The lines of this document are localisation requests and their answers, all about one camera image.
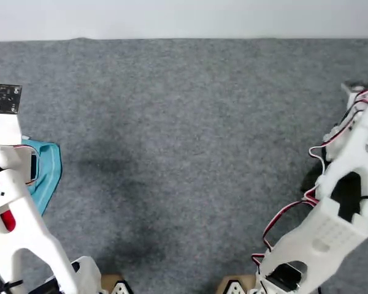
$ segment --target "teal cloth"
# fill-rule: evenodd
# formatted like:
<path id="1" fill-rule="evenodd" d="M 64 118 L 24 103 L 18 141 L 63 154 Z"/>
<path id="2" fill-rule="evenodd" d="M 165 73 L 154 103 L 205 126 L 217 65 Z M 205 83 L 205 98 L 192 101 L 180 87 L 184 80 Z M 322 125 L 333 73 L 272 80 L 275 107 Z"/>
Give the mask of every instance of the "teal cloth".
<path id="1" fill-rule="evenodd" d="M 60 148 L 54 143 L 34 140 L 22 140 L 22 143 L 34 147 L 39 154 L 36 167 L 37 179 L 28 189 L 38 211 L 43 214 L 60 181 Z"/>

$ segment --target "floor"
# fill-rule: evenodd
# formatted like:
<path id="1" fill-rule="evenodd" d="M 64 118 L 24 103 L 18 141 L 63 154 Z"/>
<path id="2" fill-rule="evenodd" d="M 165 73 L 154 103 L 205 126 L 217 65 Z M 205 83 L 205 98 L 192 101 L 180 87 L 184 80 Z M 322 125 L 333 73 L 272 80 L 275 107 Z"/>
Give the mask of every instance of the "floor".
<path id="1" fill-rule="evenodd" d="M 355 78 L 368 81 L 368 40 L 0 43 L 24 134 L 61 146 L 48 227 L 70 259 L 90 255 L 143 294 L 213 294 L 224 275 L 255 272 L 263 228 L 301 197 L 308 147 Z M 50 275 L 29 252 L 25 266 L 29 288 Z M 368 240 L 323 293 L 368 293 Z"/>

